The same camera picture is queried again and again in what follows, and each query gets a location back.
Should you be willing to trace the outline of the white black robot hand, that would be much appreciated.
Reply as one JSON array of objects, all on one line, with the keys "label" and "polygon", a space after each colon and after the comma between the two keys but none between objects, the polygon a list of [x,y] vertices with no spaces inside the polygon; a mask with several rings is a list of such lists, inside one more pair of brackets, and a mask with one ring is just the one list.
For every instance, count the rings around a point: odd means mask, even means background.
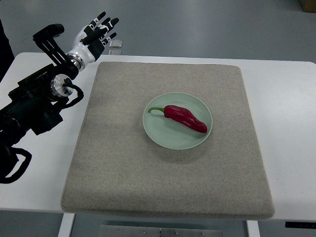
[{"label": "white black robot hand", "polygon": [[79,71],[98,60],[107,44],[117,35],[112,30],[118,22],[118,18],[107,18],[103,11],[77,34],[67,56]]}]

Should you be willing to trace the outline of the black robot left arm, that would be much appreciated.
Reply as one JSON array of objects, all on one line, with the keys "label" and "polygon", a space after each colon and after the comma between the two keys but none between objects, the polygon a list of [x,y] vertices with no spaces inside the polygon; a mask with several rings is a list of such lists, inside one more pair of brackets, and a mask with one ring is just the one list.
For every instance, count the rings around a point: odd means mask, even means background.
[{"label": "black robot left arm", "polygon": [[9,92],[11,103],[0,111],[2,148],[11,149],[29,130],[35,135],[50,131],[62,122],[60,112],[83,98],[83,91],[72,83],[79,70],[54,40],[63,32],[63,25],[52,24],[34,34],[36,45],[53,62]]}]

